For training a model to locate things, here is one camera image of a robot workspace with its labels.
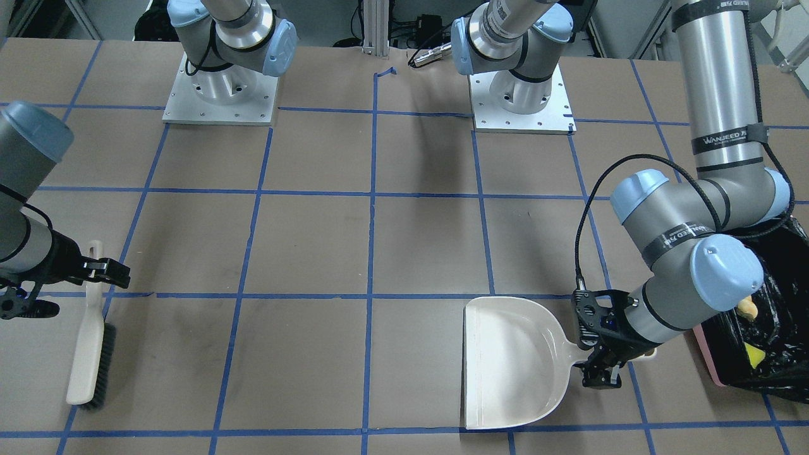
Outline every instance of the black trash bag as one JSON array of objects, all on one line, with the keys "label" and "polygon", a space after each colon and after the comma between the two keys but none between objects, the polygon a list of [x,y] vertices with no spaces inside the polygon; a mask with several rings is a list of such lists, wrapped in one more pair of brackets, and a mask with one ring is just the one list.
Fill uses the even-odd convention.
[{"label": "black trash bag", "polygon": [[[752,296],[759,311],[754,321],[731,310],[702,323],[718,378],[725,385],[809,404],[809,238],[790,218],[775,232],[742,242],[761,261],[765,283]],[[765,353],[756,368],[745,342]]]},{"label": "black trash bag", "polygon": [[154,0],[135,24],[136,41],[179,41],[168,17],[168,0]]}]

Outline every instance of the light blue cap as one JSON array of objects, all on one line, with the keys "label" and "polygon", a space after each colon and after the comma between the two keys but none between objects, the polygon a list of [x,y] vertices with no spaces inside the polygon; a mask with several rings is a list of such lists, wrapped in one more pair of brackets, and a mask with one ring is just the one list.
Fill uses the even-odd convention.
[{"label": "light blue cap", "polygon": [[764,283],[764,269],[742,242],[725,234],[713,234],[700,240],[691,252],[691,280],[708,306],[728,311],[759,290]]},{"label": "light blue cap", "polygon": [[298,33],[295,25],[286,19],[275,27],[275,33],[270,38],[267,55],[264,59],[264,68],[261,73],[267,76],[279,77],[289,70],[295,49],[298,47]]},{"label": "light blue cap", "polygon": [[2,115],[20,136],[54,163],[61,162],[61,158],[73,143],[73,132],[70,128],[34,104],[14,101]]},{"label": "light blue cap", "polygon": [[573,35],[573,16],[556,3],[534,23],[534,29],[550,40],[566,43]]},{"label": "light blue cap", "polygon": [[773,198],[773,204],[767,211],[767,215],[764,215],[755,224],[763,223],[768,219],[779,216],[790,205],[790,186],[786,183],[784,176],[774,169],[765,168],[765,171],[773,178],[773,183],[775,183],[775,198]]},{"label": "light blue cap", "polygon": [[625,178],[609,198],[618,221],[623,224],[637,206],[666,182],[668,178],[657,169],[635,172],[631,177]]},{"label": "light blue cap", "polygon": [[458,73],[464,76],[475,74],[472,68],[472,49],[466,33],[466,19],[458,18],[452,22],[452,61]]},{"label": "light blue cap", "polygon": [[208,9],[199,0],[169,0],[168,17],[173,27],[186,27],[208,17]]}]

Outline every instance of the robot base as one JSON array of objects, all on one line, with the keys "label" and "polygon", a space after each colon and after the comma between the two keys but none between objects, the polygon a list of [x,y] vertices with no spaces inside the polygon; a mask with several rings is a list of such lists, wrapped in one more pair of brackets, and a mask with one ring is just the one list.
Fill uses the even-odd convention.
[{"label": "robot base", "polygon": [[164,123],[185,125],[272,125],[278,78],[255,73],[255,87],[235,103],[213,104],[196,93],[185,75],[185,55],[163,111]]},{"label": "robot base", "polygon": [[576,131],[559,66],[553,71],[553,94],[548,105],[535,114],[517,114],[501,108],[490,93],[496,72],[469,76],[475,131],[481,133],[569,134]]}]

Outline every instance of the black bag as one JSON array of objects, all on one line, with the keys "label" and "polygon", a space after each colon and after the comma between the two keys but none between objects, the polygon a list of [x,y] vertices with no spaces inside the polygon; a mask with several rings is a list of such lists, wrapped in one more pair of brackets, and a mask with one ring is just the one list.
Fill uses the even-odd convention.
[{"label": "black bag", "polygon": [[[765,283],[752,296],[759,311],[754,321],[729,311],[702,323],[718,379],[809,403],[809,238],[798,220],[790,218],[775,232],[742,242],[761,261]],[[765,352],[756,368],[745,342]]]}]

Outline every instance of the white brush handle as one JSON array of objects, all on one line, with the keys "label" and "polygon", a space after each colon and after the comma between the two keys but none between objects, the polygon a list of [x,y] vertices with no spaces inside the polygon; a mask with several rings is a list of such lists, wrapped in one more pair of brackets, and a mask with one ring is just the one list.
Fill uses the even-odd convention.
[{"label": "white brush handle", "polygon": [[[103,256],[101,242],[93,240],[90,245],[90,257],[98,259]],[[73,369],[70,371],[70,383],[67,386],[67,402],[71,405],[87,403],[95,393],[101,345],[104,341],[103,286],[102,283],[87,282],[87,306],[84,309],[82,324],[78,328]]]}]

